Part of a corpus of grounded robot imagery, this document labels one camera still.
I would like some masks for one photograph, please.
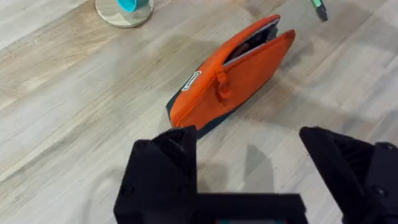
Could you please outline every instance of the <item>orange pencil case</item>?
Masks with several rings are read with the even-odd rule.
[[[200,138],[271,78],[295,38],[294,30],[277,35],[279,19],[253,23],[200,65],[167,103],[173,127],[194,125]]]

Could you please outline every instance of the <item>floor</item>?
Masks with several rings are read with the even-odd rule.
[[[0,1],[0,220],[116,223],[133,142],[170,127],[169,98],[227,40],[282,16],[297,38],[274,77],[198,142],[202,192],[297,192],[310,223],[340,211],[298,131],[398,144],[398,1],[156,0],[137,29],[92,0]]]

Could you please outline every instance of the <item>marker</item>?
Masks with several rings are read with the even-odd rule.
[[[328,14],[326,13],[326,7],[323,4],[322,0],[311,0],[311,2],[317,10],[318,17],[324,22],[327,21]]]

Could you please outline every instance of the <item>coaster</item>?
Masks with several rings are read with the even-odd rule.
[[[154,0],[134,12],[123,10],[116,0],[95,0],[98,14],[108,23],[116,27],[129,28],[143,24],[154,10]]]

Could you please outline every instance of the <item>cup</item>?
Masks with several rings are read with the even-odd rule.
[[[116,0],[116,2],[127,12],[134,12],[148,4],[148,0]]]

